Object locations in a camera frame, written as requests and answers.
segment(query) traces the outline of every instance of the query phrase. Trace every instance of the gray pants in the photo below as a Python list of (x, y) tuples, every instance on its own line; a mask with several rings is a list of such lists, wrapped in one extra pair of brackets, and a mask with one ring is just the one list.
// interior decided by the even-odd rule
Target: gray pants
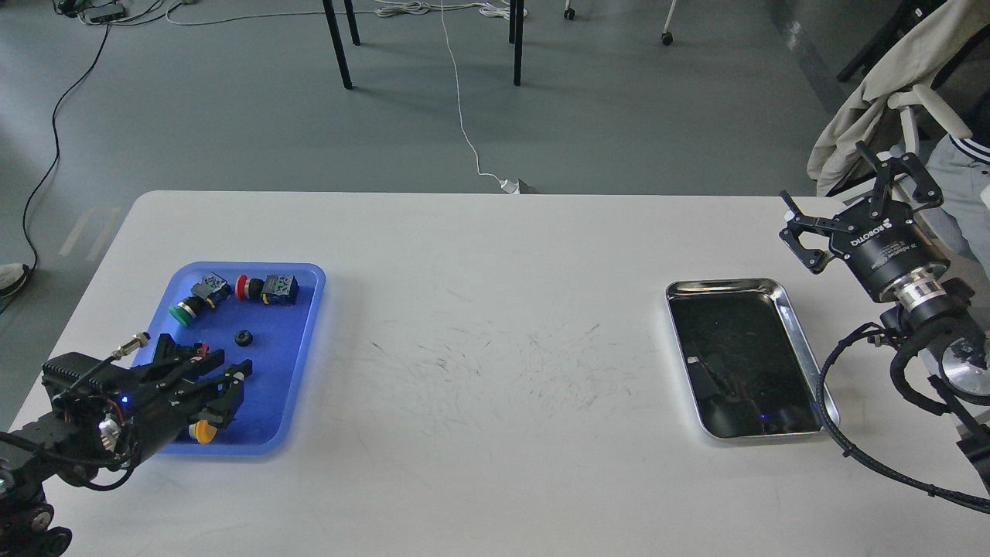
[(963, 153), (945, 136), (926, 167), (941, 187), (945, 203), (922, 216), (950, 250), (978, 261), (990, 278), (990, 208), (980, 200), (980, 193), (990, 185), (990, 166)]

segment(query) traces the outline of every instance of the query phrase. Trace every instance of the gray floor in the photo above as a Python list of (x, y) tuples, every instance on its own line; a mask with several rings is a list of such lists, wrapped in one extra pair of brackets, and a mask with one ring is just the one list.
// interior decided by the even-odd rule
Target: gray floor
[[(664, 48), (667, 2), (575, 0), (569, 22), (562, 1), (531, 0), (523, 87), (511, 83), (507, 22), (474, 10), (445, 17), (484, 171), (547, 194), (809, 195), (808, 153), (852, 88), (833, 76), (896, 4), (690, 0)], [(174, 19), (319, 9), (201, 0)], [(322, 16), (111, 30), (58, 115), (61, 163), (29, 213), (39, 271), (0, 316), (0, 426), (49, 356), (107, 234), (146, 191), (501, 194), (474, 174), (458, 128), (440, 15), (358, 17), (365, 44), (346, 44), (353, 91), (341, 87)], [(102, 34), (55, 15), (49, 0), (0, 4), (0, 262), (31, 260), (21, 215), (54, 153), (50, 111)]]

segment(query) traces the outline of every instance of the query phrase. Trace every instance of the yellow button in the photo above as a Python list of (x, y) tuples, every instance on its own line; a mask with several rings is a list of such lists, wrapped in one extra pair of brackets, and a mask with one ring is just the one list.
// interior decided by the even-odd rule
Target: yellow button
[(192, 426), (192, 436), (199, 441), (200, 445), (205, 445), (217, 435), (217, 428), (210, 425), (210, 422), (201, 419)]

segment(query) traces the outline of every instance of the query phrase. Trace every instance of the stainless steel tray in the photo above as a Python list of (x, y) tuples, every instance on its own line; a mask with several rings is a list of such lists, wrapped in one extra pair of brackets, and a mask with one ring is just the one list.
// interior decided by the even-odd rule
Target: stainless steel tray
[[(819, 367), (787, 292), (769, 278), (690, 280), (667, 305), (702, 428), (723, 440), (822, 430)], [(825, 409), (838, 423), (828, 390)]]

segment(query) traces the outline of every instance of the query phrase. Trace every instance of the table leg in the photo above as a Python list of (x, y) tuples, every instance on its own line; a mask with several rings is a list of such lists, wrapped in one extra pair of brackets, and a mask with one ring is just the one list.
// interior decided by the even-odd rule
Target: table leg
[(361, 37), (357, 34), (357, 19), (354, 18), (353, 0), (344, 0), (344, 9), (347, 11), (347, 25), (350, 27), (350, 41), (356, 47), (361, 46)]
[(337, 27), (337, 16), (334, 15), (334, 1), (323, 0), (323, 11), (327, 14), (330, 38), (334, 41), (334, 53), (337, 55), (337, 65), (341, 68), (341, 80), (344, 81), (344, 89), (354, 89), (353, 83), (350, 82), (350, 71), (347, 70), (347, 58), (344, 56), (341, 30)]
[(516, 0), (509, 0), (509, 44), (516, 41)]
[(512, 82), (516, 86), (519, 86), (523, 77), (523, 20), (526, 19), (523, 16), (526, 13), (526, 2), (525, 0), (515, 0), (515, 3), (515, 14), (509, 14), (510, 20), (516, 20), (516, 35), (514, 42), (514, 45), (516, 45), (516, 61), (513, 67)]

